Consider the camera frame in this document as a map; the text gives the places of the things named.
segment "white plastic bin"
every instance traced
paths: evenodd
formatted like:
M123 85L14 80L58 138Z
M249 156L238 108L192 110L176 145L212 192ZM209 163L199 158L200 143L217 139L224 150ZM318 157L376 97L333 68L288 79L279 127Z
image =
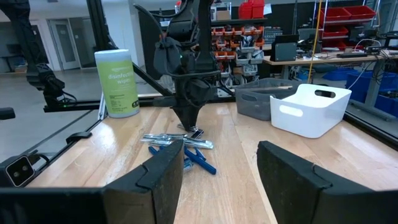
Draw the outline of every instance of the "white plastic bin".
M301 84L296 94L283 100L270 96L271 123L306 138L319 138L343 119L350 96L351 90Z

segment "wooden tabletop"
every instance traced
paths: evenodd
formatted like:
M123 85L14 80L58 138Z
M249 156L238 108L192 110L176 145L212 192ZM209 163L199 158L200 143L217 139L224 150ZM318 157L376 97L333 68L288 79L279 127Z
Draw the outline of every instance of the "wooden tabletop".
M327 57L336 54L342 54L343 52L329 53L329 54L315 54L317 57ZM329 59L319 59L315 58L312 63L320 64L320 63L350 63L350 62L371 62L376 61L377 58L375 56L367 56L367 57L359 57L359 58L329 58ZM297 58L296 61L291 62L274 62L271 61L271 56L264 56L264 62L269 65L309 65L311 63L311 58Z
M178 123L168 108L106 118L29 187L104 186L151 157L140 142L143 134L181 133ZM202 139L215 144L202 151L217 174L198 165L184 173L175 223L276 223L256 164L263 140L374 190L398 188L398 152L344 121L319 139L307 139L237 114L234 103L217 103L203 107L198 126L205 130Z

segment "disinfectant wipes container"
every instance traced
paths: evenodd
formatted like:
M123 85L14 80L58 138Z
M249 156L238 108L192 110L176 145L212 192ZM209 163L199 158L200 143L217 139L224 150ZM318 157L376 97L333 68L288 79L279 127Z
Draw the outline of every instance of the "disinfectant wipes container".
M283 100L271 98L274 127L306 138L319 138L344 116L351 90L301 84L296 94Z
M296 93L301 82L279 78L263 78L235 87L238 113L269 121L271 109L269 97L283 99Z
M95 52L106 109L111 118L125 118L139 112L138 94L128 50Z

